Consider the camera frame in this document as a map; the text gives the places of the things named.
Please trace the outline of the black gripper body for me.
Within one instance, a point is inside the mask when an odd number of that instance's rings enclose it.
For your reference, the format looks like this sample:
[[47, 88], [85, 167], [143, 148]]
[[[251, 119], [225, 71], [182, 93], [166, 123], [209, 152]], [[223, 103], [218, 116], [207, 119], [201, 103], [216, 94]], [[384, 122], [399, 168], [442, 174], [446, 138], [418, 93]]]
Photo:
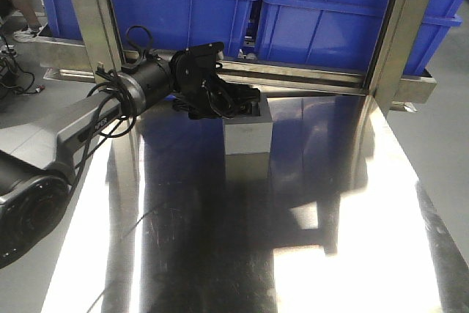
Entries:
[[228, 83], [218, 76], [217, 69], [223, 67], [218, 56], [223, 50], [222, 42], [214, 42], [186, 48], [171, 58], [175, 111], [187, 112], [190, 119], [231, 119], [241, 116], [243, 104], [260, 102], [257, 88]]

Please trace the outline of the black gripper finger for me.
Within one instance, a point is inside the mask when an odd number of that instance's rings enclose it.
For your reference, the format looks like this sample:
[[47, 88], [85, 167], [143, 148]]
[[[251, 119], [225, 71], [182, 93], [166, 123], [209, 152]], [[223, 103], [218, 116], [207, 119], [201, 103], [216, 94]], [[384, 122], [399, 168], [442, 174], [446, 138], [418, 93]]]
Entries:
[[248, 102], [240, 107], [240, 115], [244, 117], [258, 117], [259, 104], [257, 102]]

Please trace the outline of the gray robot arm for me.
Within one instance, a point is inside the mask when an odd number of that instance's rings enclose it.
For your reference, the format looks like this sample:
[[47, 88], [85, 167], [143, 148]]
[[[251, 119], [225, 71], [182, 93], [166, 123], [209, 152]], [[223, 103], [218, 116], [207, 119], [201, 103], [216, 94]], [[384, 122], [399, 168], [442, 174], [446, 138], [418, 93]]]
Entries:
[[261, 97], [218, 76], [221, 42], [183, 49], [170, 59], [140, 48], [118, 71], [99, 67], [103, 82], [83, 99], [42, 119], [1, 131], [1, 265], [20, 259], [62, 220], [92, 140], [113, 122], [135, 120], [167, 96], [191, 119], [256, 112]]

